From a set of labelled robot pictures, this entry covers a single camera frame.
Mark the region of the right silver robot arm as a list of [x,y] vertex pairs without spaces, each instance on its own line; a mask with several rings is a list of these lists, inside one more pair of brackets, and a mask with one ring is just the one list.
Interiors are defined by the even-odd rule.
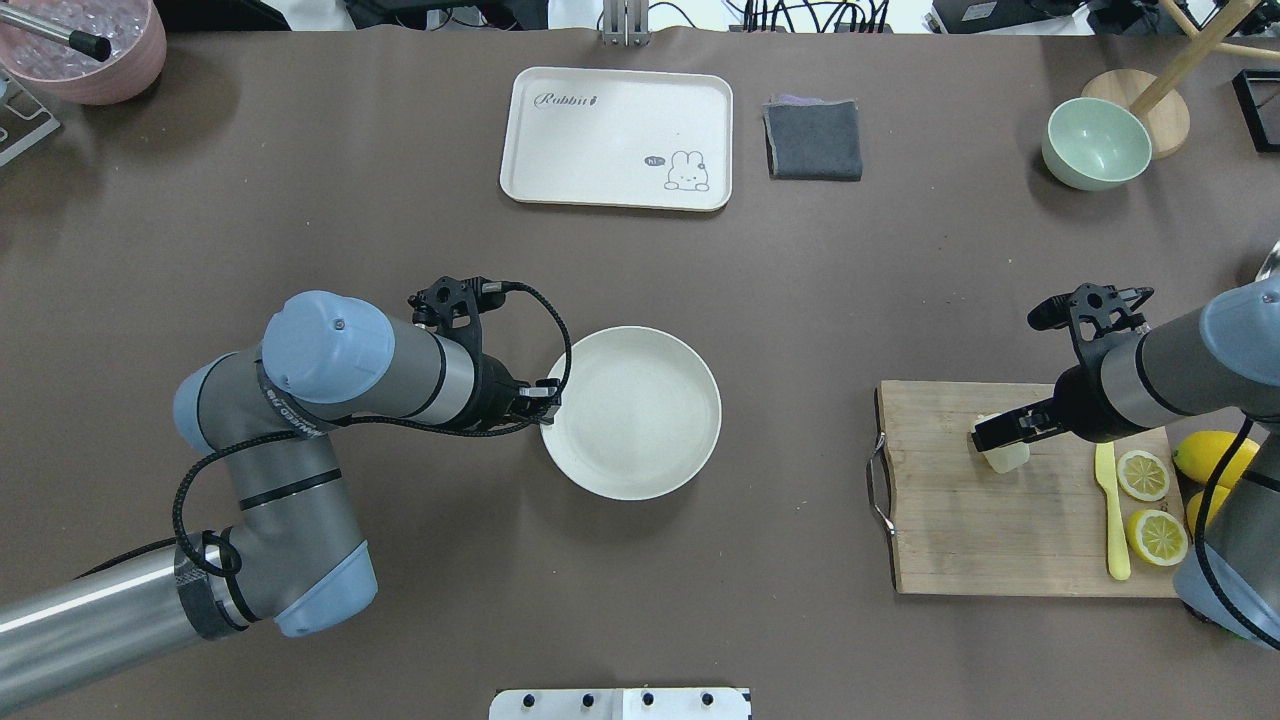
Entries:
[[1263,432],[1217,516],[1174,578],[1201,616],[1256,644],[1277,647],[1279,281],[1229,290],[1203,307],[1149,327],[1151,290],[1080,284],[1033,307],[1037,331],[1068,329],[1076,364],[1051,397],[979,423],[977,450],[1062,433],[1115,441],[1233,407]]

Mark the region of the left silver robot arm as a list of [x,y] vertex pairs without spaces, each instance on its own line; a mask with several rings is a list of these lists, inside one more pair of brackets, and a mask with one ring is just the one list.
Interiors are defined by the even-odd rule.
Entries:
[[480,316],[513,281],[439,279],[402,320],[306,291],[262,340],[183,380],[175,428],[200,460],[180,480],[172,534],[3,610],[3,712],[271,620],[302,637],[378,593],[332,443],[388,424],[495,437],[549,424],[571,364],[526,382],[483,350]]

